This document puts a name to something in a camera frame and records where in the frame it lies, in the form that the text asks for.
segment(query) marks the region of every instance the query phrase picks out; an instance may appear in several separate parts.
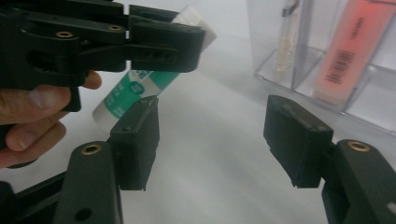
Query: human hand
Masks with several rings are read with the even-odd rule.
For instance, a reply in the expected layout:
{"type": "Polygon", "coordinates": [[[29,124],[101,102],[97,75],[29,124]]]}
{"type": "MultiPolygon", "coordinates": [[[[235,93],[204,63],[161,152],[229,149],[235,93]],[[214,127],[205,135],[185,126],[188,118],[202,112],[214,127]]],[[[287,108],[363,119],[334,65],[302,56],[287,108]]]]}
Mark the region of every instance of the human hand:
{"type": "MultiPolygon", "coordinates": [[[[83,87],[95,90],[102,81],[90,71],[83,87]]],[[[0,150],[0,168],[33,161],[55,146],[66,129],[59,121],[70,101],[66,87],[40,85],[33,91],[0,90],[0,125],[14,124],[0,150]]]]}

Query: white tabletop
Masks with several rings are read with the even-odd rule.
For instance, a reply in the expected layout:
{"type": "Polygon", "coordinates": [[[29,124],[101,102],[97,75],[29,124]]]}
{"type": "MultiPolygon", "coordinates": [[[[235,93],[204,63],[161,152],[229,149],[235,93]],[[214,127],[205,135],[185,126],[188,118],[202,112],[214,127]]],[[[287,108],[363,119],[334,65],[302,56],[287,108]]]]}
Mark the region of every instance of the white tabletop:
{"type": "MultiPolygon", "coordinates": [[[[174,11],[193,5],[218,34],[199,68],[159,96],[157,159],[147,191],[121,193],[125,223],[327,223],[321,188],[294,188],[262,137],[269,94],[287,96],[323,119],[335,129],[334,141],[351,138],[377,147],[396,168],[395,138],[253,76],[245,1],[122,2],[174,11]]],[[[102,73],[100,90],[81,90],[83,109],[63,119],[68,133],[62,142],[28,167],[1,170],[0,179],[16,191],[26,189],[63,172],[76,147],[107,140],[92,111],[123,74],[102,73]]]]}

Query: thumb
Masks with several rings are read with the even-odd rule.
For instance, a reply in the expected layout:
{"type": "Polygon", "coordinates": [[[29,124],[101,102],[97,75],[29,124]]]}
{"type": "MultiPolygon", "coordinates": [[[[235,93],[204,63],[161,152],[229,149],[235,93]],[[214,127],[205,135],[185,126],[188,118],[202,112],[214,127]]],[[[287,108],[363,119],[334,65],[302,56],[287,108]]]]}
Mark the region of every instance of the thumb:
{"type": "Polygon", "coordinates": [[[24,123],[55,114],[70,101],[65,87],[41,85],[32,91],[0,89],[0,124],[24,123]]]}

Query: black plastic part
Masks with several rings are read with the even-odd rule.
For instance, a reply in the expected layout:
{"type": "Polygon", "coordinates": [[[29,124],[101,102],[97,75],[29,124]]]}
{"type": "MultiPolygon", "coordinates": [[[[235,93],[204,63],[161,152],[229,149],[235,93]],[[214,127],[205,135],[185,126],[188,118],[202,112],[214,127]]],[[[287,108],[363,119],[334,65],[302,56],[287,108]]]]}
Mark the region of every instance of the black plastic part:
{"type": "Polygon", "coordinates": [[[54,224],[122,223],[120,192],[109,143],[91,142],[71,156],[54,224]]]}
{"type": "Polygon", "coordinates": [[[120,189],[146,189],[160,140],[158,99],[135,102],[110,132],[120,189]]]}
{"type": "Polygon", "coordinates": [[[318,187],[320,157],[332,146],[332,133],[332,128],[292,100],[269,96],[264,138],[293,186],[318,187]]]}
{"type": "MultiPolygon", "coordinates": [[[[190,72],[204,41],[200,27],[171,23],[176,12],[97,0],[24,0],[0,5],[0,88],[75,88],[87,70],[190,72]]],[[[79,110],[78,93],[65,109],[79,110]]]]}
{"type": "Polygon", "coordinates": [[[0,221],[1,223],[12,223],[18,216],[17,198],[12,187],[0,181],[0,221]]]}
{"type": "Polygon", "coordinates": [[[63,180],[64,174],[59,174],[18,194],[14,194],[10,188],[5,188],[4,182],[0,184],[0,194],[8,197],[8,200],[0,203],[1,223],[52,223],[63,180]]]}
{"type": "Polygon", "coordinates": [[[390,208],[396,204],[396,173],[392,167],[366,143],[342,140],[337,146],[334,162],[351,204],[345,223],[396,223],[396,214],[390,208]],[[370,150],[357,150],[361,146],[370,150]]]}
{"type": "Polygon", "coordinates": [[[322,190],[322,200],[329,224],[344,223],[349,209],[349,201],[344,191],[342,189],[335,190],[326,182],[322,190]]]}

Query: pink lipstick tube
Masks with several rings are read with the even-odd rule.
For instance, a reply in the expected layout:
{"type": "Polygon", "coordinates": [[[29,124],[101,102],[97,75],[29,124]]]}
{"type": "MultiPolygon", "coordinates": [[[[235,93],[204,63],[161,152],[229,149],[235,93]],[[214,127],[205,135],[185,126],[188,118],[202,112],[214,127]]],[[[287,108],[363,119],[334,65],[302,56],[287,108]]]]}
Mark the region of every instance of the pink lipstick tube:
{"type": "Polygon", "coordinates": [[[343,105],[395,14],[396,6],[348,0],[321,64],[314,97],[343,105]]]}

